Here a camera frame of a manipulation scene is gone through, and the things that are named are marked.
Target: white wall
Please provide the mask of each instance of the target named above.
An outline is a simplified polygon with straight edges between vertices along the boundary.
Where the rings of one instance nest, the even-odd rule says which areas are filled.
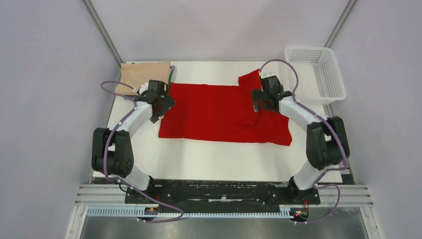
[[[421,238],[422,1],[359,1],[333,49],[355,176],[388,239]]]
[[[0,3],[0,238],[64,237],[119,69],[81,0]]]
[[[93,0],[124,61],[268,60],[323,46],[347,0]]]

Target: laundry basket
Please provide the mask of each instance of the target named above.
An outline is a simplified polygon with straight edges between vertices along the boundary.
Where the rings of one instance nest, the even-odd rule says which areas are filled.
[[[316,46],[288,46],[286,61],[297,71],[299,87],[296,97],[307,104],[330,104],[344,100],[346,90],[333,50]],[[290,90],[296,85],[293,71],[285,67]]]

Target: gray floor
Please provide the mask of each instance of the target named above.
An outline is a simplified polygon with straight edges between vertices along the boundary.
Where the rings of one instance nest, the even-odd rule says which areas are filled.
[[[317,218],[326,209],[311,209]],[[143,224],[134,218],[87,217],[82,239],[367,239],[358,208],[338,209],[327,220],[294,226],[283,219],[184,219]]]

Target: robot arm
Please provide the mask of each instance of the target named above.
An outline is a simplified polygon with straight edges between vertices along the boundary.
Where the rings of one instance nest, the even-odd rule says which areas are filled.
[[[333,137],[326,140],[325,135],[332,136],[326,125],[296,104],[292,93],[283,90],[277,76],[271,73],[264,74],[261,76],[261,83],[262,90],[252,91],[255,110],[259,110],[258,102],[261,102],[263,110],[278,111],[307,133],[306,155],[308,161],[299,173],[290,179],[289,187],[293,194],[311,189],[318,177],[342,161],[340,149]],[[322,116],[322,118],[332,126],[348,157],[350,152],[343,120],[340,117]]]
[[[92,168],[104,173],[104,149],[111,129],[119,125],[111,138],[114,151],[107,152],[107,171],[112,177],[124,178],[126,182],[140,190],[146,190],[150,177],[134,165],[130,139],[148,120],[156,123],[176,102],[167,94],[167,85],[150,80],[141,86],[134,112],[126,119],[112,124],[109,128],[97,128],[93,136]]]

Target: red garment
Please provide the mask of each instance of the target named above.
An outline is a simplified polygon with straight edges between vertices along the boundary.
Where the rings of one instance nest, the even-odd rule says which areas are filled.
[[[176,104],[161,120],[158,136],[290,145],[287,117],[254,112],[252,90],[260,88],[258,70],[239,77],[239,86],[171,83],[169,94]]]

